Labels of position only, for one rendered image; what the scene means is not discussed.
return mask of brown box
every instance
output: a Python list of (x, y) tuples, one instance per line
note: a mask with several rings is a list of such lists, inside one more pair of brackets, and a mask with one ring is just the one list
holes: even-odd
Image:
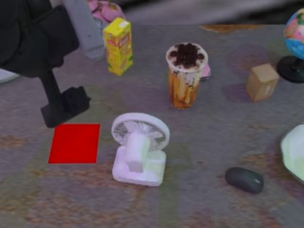
[(279, 80), (279, 75), (270, 64), (251, 68), (246, 91), (253, 102), (269, 99)]

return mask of red paper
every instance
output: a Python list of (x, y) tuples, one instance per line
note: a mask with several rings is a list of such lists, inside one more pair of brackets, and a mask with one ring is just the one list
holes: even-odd
[(48, 163), (96, 163), (100, 124), (62, 124), (55, 128)]

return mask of glass of iced coffee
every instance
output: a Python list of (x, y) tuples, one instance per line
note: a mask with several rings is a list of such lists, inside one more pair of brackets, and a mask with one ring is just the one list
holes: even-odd
[(169, 98), (177, 109), (190, 108), (197, 97), (208, 55), (198, 44), (180, 43), (166, 54), (169, 65)]

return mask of juice box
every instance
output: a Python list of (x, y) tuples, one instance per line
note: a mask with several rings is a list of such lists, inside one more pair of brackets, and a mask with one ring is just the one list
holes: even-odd
[(121, 76), (133, 64), (130, 22), (116, 18), (104, 29), (109, 71)]

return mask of black mouse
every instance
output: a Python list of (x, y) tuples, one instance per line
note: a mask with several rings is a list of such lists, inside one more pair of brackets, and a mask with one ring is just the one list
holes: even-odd
[(225, 179), (229, 185), (250, 193), (260, 193), (264, 187), (264, 180), (260, 174), (241, 167), (228, 169)]

